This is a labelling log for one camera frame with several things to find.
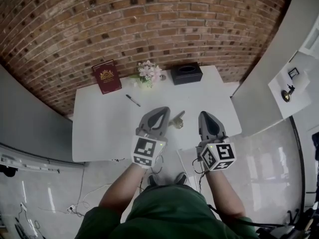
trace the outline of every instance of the red book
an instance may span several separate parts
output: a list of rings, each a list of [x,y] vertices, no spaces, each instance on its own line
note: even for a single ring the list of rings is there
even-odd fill
[[[103,94],[122,88],[120,77],[113,60],[95,65],[92,67],[92,70]]]

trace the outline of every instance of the flower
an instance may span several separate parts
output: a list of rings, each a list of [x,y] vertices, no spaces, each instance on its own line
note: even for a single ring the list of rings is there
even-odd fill
[[[147,82],[152,85],[153,82],[160,81],[161,68],[159,68],[159,66],[156,66],[150,60],[139,63],[138,70],[140,72],[139,76],[142,82]]]
[[[152,82],[159,82],[161,76],[161,68],[159,66],[152,67],[150,75]]]
[[[140,67],[139,72],[142,77],[150,76],[150,69],[148,66]]]

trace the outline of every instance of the brick wall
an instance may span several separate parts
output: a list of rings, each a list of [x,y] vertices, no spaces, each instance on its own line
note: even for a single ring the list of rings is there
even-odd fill
[[[240,81],[278,29],[287,0],[0,0],[1,63],[43,102],[73,113],[91,67],[114,59],[216,65]]]

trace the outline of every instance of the small table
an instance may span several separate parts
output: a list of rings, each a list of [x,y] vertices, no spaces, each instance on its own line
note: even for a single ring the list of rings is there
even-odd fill
[[[228,136],[240,134],[238,117],[216,67],[200,68],[203,77],[195,83],[175,86],[169,71],[163,71],[166,80],[149,90],[134,87],[129,77],[121,78],[122,89],[105,95],[97,84],[78,89],[73,115],[73,161],[131,158],[132,137],[142,116],[163,106],[170,108],[171,119],[185,111],[183,128],[168,127],[165,151],[198,145],[201,141],[198,134],[201,111],[216,116],[224,124]],[[141,107],[130,101],[126,94]]]

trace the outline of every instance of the white floor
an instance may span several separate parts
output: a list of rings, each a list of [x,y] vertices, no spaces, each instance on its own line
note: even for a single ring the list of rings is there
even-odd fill
[[[281,122],[253,137],[242,138],[238,135],[232,141],[238,159],[225,174],[244,202],[247,215],[255,222],[282,223],[287,210],[300,207],[302,190],[299,154],[290,122]],[[194,177],[191,166],[196,158],[195,152],[182,151],[180,155],[192,185],[195,185],[195,179],[198,185],[198,176]],[[159,160],[154,168],[154,171],[159,171],[162,166],[158,174],[160,181],[169,182],[183,171],[176,153],[165,153],[163,160],[163,166]],[[112,183],[129,164],[129,160],[90,163],[84,171],[80,201],[90,191]],[[20,211],[20,202],[24,202],[27,218],[33,225],[38,220],[40,231],[47,239],[73,239],[82,218],[62,212],[77,203],[82,173],[81,169],[69,169],[60,174],[18,171],[13,178],[0,173],[0,213],[10,231],[6,238],[19,238],[14,228],[14,218]],[[90,207],[86,209],[87,204],[80,204],[78,212],[84,214],[96,206],[107,187],[90,193],[85,198]],[[206,179],[202,181],[201,192],[207,202],[213,204]],[[124,213],[123,221],[130,207]],[[28,235],[38,234],[26,221],[24,212],[20,215],[20,222]]]

